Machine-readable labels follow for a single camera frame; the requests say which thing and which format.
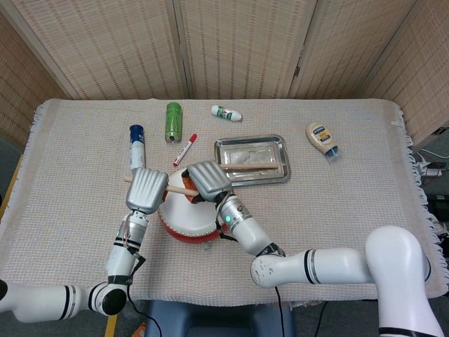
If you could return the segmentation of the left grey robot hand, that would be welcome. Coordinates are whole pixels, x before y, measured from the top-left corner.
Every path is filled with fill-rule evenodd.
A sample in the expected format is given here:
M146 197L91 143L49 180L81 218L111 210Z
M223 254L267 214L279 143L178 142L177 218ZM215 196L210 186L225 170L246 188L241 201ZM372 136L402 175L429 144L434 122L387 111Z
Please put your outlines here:
M137 168L126 195L126 206L146 215L154 213L163 202L168 181L167 173Z

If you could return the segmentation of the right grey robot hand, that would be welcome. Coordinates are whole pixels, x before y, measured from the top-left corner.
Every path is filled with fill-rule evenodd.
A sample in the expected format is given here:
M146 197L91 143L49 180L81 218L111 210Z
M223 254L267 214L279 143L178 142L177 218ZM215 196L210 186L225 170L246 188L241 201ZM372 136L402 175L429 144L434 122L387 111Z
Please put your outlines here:
M219 204L232 191L232 183L216 161L190 164L181 174L184 187L196 190L196 196L187 196L192 204L209 201Z

